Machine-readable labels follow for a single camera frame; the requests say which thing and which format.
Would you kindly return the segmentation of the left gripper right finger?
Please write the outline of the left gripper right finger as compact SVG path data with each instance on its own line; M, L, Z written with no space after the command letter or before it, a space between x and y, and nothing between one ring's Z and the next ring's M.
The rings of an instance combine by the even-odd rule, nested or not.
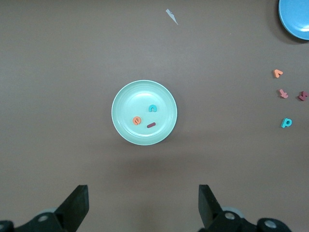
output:
M208 185L199 185L198 210L204 225L198 232L290 232L280 220L261 218L254 225L239 210L222 208Z

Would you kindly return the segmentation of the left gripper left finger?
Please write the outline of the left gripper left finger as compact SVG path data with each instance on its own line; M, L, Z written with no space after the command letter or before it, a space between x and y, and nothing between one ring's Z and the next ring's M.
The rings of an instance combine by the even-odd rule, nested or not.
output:
M44 210L19 227L0 220L0 232L76 232L88 211L88 185L78 185L58 208Z

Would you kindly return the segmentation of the brown table cover sheet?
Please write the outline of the brown table cover sheet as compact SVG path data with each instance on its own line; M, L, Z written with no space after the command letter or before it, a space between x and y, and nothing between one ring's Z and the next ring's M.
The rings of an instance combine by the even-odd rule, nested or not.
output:
M151 146L111 119L141 79L178 108ZM86 184L78 232L197 232L207 184L251 223L309 232L301 91L309 42L282 26L278 0L0 0L0 220L22 225Z

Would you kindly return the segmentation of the green plate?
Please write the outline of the green plate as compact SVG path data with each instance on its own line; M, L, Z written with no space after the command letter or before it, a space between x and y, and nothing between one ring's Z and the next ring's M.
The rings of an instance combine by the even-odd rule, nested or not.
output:
M157 112L149 112L154 104ZM178 117L176 101L170 91L158 82L138 80L124 86L115 96L111 109L112 122L125 140L135 145L154 145L173 131ZM132 119L141 118L139 125Z

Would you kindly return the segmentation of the white paper scrap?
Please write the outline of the white paper scrap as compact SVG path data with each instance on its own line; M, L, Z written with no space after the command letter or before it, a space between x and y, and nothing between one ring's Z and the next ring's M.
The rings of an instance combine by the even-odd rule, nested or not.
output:
M178 25L177 19L173 12L170 9L166 9L166 13L169 15L169 17Z

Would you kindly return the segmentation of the blue plate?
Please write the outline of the blue plate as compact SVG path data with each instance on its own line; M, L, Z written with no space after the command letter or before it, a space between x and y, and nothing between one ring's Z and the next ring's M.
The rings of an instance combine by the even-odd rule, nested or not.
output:
M279 0L278 12L291 35L309 41L309 0Z

